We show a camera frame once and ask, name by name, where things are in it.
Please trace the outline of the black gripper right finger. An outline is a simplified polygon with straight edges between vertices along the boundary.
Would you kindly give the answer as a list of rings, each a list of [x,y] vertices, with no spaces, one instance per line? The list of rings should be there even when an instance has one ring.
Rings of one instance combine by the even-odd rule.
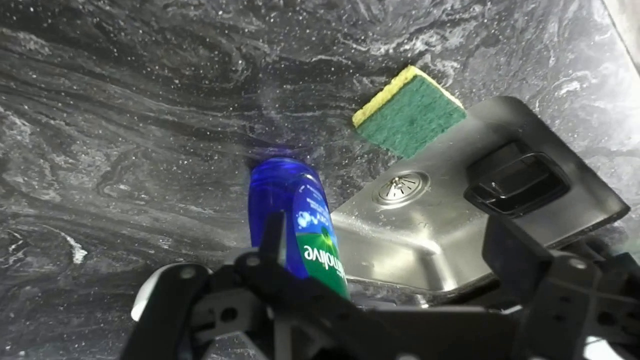
[[[482,257],[522,304],[516,360],[585,360],[589,337],[640,358],[640,271],[630,254],[585,260],[547,250],[510,218],[489,215]]]

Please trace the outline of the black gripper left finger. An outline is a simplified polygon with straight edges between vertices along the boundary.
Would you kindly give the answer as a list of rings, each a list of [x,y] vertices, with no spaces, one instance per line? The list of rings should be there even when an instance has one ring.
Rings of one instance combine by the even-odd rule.
[[[135,293],[134,327],[117,360],[205,360],[232,335],[263,360],[354,360],[324,317],[302,314],[303,304],[341,297],[280,265],[281,241],[283,213],[271,213],[262,243],[232,264],[180,261],[151,271]]]

